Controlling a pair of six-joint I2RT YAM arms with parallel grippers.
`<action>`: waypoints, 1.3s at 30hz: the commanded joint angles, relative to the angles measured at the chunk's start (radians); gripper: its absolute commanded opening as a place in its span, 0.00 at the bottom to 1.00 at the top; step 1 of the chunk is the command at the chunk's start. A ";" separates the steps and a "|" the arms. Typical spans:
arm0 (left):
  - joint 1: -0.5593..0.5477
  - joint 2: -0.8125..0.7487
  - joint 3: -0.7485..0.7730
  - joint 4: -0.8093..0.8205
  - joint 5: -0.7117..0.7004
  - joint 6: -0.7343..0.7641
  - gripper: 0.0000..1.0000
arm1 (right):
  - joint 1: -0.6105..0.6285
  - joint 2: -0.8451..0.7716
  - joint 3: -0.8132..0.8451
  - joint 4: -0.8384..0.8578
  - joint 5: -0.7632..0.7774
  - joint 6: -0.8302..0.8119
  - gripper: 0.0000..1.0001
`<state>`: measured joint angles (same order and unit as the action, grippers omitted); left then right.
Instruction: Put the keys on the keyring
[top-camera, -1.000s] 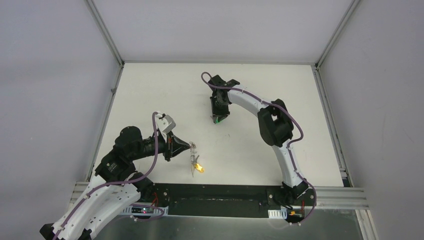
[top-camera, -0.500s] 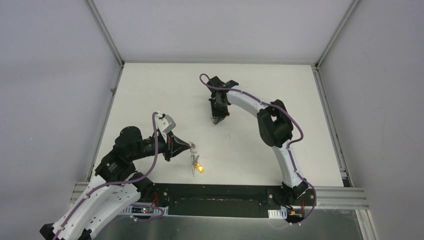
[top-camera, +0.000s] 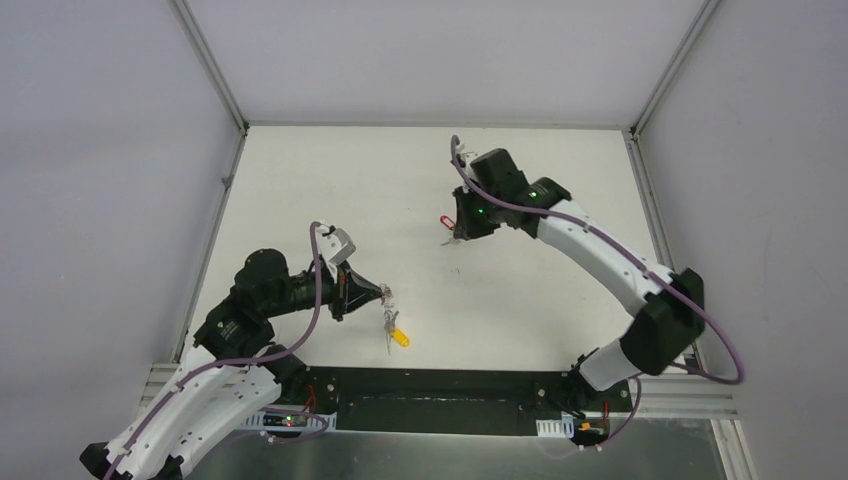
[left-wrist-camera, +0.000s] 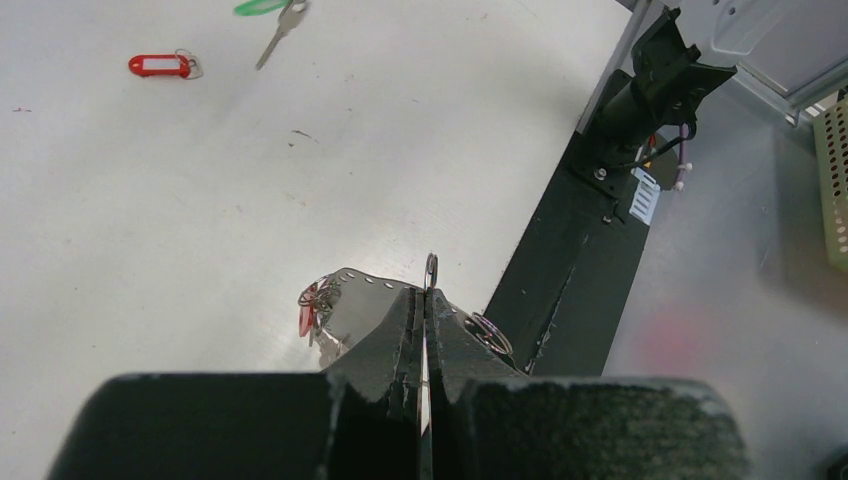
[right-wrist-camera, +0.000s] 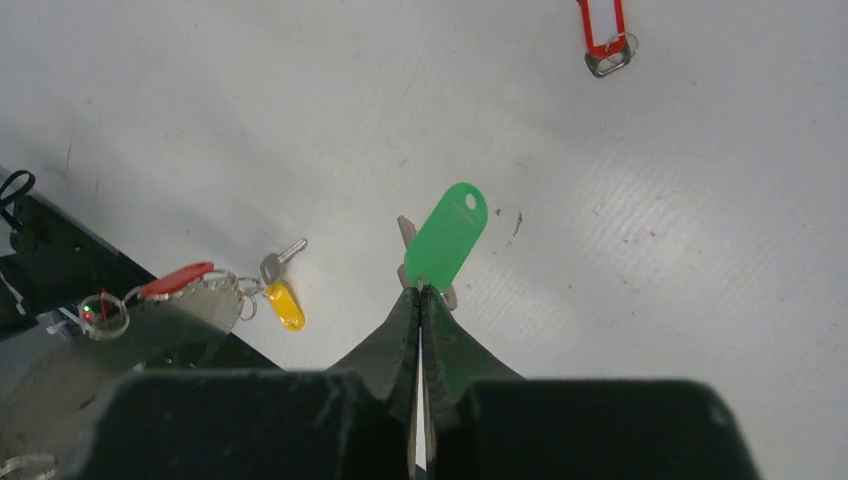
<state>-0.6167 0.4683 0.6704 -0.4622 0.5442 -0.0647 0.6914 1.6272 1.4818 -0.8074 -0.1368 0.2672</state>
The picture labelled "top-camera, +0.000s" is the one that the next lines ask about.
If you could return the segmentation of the green key tag with key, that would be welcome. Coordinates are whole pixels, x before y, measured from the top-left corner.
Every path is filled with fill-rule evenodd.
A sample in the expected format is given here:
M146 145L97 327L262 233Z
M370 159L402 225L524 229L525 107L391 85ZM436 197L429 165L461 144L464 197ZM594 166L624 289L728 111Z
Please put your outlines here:
M464 243L463 239L450 236L447 240L441 243L441 246L461 245L462 243Z

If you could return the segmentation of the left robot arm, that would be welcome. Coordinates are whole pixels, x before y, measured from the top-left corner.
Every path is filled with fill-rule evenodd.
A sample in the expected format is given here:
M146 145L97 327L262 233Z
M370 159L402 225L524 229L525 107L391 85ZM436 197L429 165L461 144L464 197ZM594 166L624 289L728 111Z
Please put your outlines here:
M255 412L303 396L307 367L274 343L272 318L326 306L340 321L387 292L347 262L292 275L281 252L253 252L143 416L118 437L88 445L82 465L97 479L186 478Z

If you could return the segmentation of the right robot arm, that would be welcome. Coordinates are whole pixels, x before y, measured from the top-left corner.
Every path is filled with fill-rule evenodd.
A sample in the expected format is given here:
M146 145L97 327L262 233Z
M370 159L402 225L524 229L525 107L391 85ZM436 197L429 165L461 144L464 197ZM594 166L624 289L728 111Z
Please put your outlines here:
M674 271L644 259L595 224L557 182L529 182L505 149L473 160L457 151L451 156L463 178L452 193L456 239L482 238L503 225L521 230L573 260L633 317L618 339L569 372L573 405L593 409L618 381L662 374L704 332L706 323L695 311L704 305L704 282L694 270Z

